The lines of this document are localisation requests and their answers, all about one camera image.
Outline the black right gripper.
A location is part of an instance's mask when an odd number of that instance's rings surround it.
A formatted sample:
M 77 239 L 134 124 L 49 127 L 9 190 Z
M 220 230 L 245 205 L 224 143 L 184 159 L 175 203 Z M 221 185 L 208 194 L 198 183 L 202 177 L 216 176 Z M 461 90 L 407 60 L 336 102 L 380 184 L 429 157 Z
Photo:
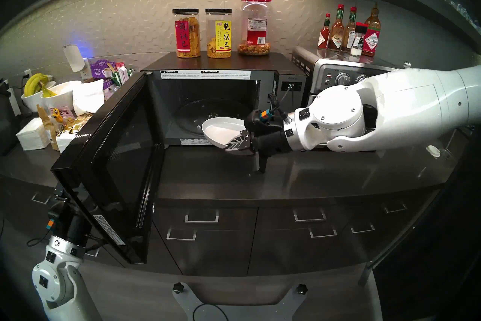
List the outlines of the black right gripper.
M 230 155 L 254 156 L 256 173 L 265 173 L 271 156 L 292 152 L 283 126 L 271 125 L 269 130 L 240 131 L 226 145 Z

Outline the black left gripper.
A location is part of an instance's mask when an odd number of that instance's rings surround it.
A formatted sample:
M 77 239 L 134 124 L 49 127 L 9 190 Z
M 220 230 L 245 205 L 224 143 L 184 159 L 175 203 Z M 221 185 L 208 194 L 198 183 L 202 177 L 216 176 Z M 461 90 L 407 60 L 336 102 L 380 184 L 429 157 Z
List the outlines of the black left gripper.
M 80 207 L 70 201 L 70 195 L 61 183 L 53 191 L 56 202 L 56 237 L 87 248 L 92 225 Z

